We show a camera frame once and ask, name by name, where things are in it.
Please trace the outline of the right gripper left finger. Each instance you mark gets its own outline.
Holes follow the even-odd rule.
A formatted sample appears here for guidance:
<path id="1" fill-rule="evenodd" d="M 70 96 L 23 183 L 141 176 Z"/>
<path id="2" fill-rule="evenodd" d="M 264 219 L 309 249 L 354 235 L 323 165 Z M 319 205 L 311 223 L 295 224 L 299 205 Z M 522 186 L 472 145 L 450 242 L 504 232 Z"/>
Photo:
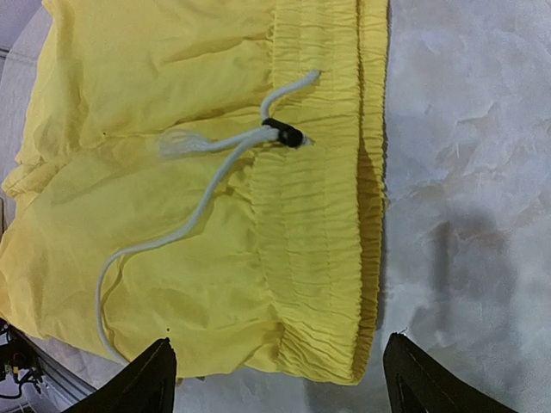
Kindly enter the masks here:
<path id="1" fill-rule="evenodd" d="M 106 385 L 68 410 L 75 413 L 171 413 L 176 389 L 176 354 L 158 339 Z"/>

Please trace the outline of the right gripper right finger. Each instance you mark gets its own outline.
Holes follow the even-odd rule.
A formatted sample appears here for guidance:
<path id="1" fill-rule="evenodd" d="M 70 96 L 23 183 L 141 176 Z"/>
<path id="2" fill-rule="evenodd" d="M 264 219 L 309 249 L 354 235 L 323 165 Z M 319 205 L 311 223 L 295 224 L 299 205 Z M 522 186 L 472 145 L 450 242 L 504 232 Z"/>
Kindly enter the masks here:
<path id="1" fill-rule="evenodd" d="M 392 412 L 512 411 L 458 379 L 403 334 L 390 335 L 383 367 Z"/>

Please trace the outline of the yellow shorts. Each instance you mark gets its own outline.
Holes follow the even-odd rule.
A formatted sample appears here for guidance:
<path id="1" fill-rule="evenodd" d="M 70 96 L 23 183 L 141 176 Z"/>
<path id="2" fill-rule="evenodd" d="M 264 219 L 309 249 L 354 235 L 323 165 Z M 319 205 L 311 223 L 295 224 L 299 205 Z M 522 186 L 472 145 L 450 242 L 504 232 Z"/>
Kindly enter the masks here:
<path id="1" fill-rule="evenodd" d="M 47 1 L 1 315 L 180 378 L 355 385 L 375 332 L 385 1 Z"/>

